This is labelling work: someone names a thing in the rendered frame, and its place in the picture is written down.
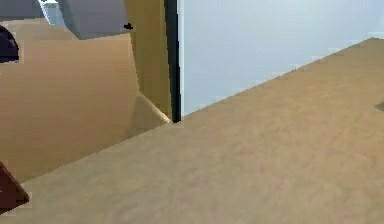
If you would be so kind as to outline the dark brown furniture corner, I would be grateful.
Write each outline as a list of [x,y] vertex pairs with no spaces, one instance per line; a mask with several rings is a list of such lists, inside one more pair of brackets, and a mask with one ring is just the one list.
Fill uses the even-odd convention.
[[0,161],[0,215],[30,200],[28,193]]

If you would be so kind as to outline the tan room door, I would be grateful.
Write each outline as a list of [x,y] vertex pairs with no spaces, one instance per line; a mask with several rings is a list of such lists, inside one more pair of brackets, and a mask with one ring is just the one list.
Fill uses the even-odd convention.
[[178,0],[124,0],[140,92],[181,121]]

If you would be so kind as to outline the dark purple round object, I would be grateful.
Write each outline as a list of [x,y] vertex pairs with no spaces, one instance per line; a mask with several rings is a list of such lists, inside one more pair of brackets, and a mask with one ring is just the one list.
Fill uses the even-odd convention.
[[13,34],[0,25],[0,63],[19,60],[19,47]]

